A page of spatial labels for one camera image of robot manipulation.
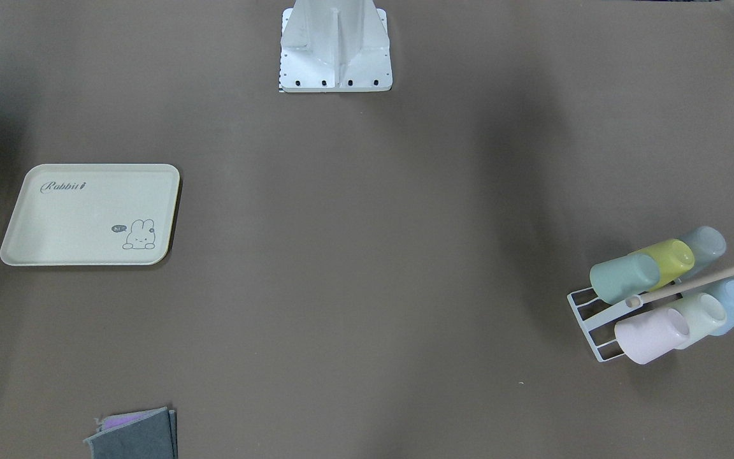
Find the drying rack handle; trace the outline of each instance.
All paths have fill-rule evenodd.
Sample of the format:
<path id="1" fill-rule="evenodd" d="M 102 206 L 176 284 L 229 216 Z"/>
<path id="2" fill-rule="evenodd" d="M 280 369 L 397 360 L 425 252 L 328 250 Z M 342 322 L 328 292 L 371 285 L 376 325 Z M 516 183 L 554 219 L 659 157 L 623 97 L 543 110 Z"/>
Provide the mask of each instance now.
<path id="1" fill-rule="evenodd" d="M 641 299 L 641 304 L 647 304 L 649 302 L 655 302 L 655 300 L 660 300 L 665 296 L 676 295 L 683 291 L 693 290 L 693 288 L 699 288 L 702 285 L 711 284 L 712 282 L 717 282 L 731 277 L 734 277 L 734 266 L 726 268 L 725 270 L 716 271 L 712 274 L 707 274 L 699 279 L 691 279 L 686 282 L 681 282 L 681 284 L 669 285 L 656 291 L 650 291 L 649 293 L 644 293 L 639 297 Z"/>

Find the gray fabric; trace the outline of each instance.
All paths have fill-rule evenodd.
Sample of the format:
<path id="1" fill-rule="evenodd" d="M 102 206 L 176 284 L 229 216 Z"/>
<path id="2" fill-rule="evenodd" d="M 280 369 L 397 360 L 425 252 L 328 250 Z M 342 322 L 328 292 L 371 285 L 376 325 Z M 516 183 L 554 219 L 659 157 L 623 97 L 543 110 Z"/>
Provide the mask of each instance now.
<path id="1" fill-rule="evenodd" d="M 165 407 L 128 424 L 96 433 L 85 442 L 92 459 L 175 459 L 175 417 Z"/>

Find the yellow cup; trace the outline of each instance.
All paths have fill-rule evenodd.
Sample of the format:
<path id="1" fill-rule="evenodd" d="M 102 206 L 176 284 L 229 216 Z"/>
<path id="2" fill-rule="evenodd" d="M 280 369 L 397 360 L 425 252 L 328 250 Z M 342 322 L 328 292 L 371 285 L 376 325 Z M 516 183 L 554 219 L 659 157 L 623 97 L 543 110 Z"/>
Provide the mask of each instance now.
<path id="1" fill-rule="evenodd" d="M 682 274 L 690 271 L 696 264 L 696 256 L 687 244 L 679 239 L 667 239 L 634 253 L 647 253 L 659 265 L 661 278 L 649 291 L 658 290 Z"/>

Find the gray blue cup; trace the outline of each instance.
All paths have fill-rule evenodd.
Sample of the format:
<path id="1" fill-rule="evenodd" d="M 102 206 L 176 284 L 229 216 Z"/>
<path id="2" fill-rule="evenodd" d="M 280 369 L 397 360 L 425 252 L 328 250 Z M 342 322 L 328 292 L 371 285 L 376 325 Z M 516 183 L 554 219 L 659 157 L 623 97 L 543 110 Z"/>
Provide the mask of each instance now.
<path id="1" fill-rule="evenodd" d="M 710 226 L 699 226 L 687 235 L 679 236 L 676 239 L 687 244 L 696 258 L 696 264 L 693 265 L 693 268 L 679 277 L 682 280 L 690 279 L 726 252 L 726 241 L 723 236 L 717 229 Z"/>
<path id="2" fill-rule="evenodd" d="M 719 300 L 726 311 L 726 323 L 710 334 L 720 337 L 734 327 L 734 279 L 723 279 L 708 285 L 705 290 Z"/>
<path id="3" fill-rule="evenodd" d="M 591 287 L 609 305 L 650 290 L 660 278 L 659 266 L 646 253 L 631 253 L 591 268 Z"/>

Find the mug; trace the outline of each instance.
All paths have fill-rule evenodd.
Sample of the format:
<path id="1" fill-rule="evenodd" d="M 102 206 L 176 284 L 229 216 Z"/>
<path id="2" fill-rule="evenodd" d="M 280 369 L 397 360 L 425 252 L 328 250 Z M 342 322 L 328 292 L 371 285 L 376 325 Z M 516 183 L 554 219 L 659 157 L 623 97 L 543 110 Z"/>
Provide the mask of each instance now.
<path id="1" fill-rule="evenodd" d="M 620 320 L 614 331 L 624 355 L 640 365 L 673 351 L 690 337 L 687 320 L 668 306 Z"/>
<path id="2" fill-rule="evenodd" d="M 668 304 L 679 311 L 690 327 L 690 337 L 676 349 L 687 349 L 726 323 L 726 311 L 712 295 L 697 293 Z"/>
<path id="3" fill-rule="evenodd" d="M 734 279 L 723 279 L 707 286 L 708 293 L 719 300 L 726 311 L 726 323 L 711 332 L 714 337 L 720 337 L 734 327 Z"/>
<path id="4" fill-rule="evenodd" d="M 679 239 L 667 239 L 650 247 L 644 247 L 634 253 L 647 253 L 652 256 L 659 265 L 661 278 L 649 291 L 658 290 L 665 285 L 673 282 L 682 274 L 690 271 L 696 264 L 696 258 L 693 251 L 687 244 L 682 243 Z"/>
<path id="5" fill-rule="evenodd" d="M 699 226 L 687 235 L 682 235 L 676 239 L 687 244 L 687 247 L 690 247 L 693 256 L 696 258 L 693 268 L 682 274 L 681 280 L 690 279 L 726 252 L 726 241 L 722 234 L 710 226 Z"/>
<path id="6" fill-rule="evenodd" d="M 632 253 L 591 268 L 591 287 L 603 302 L 612 305 L 658 284 L 661 274 L 653 258 Z"/>

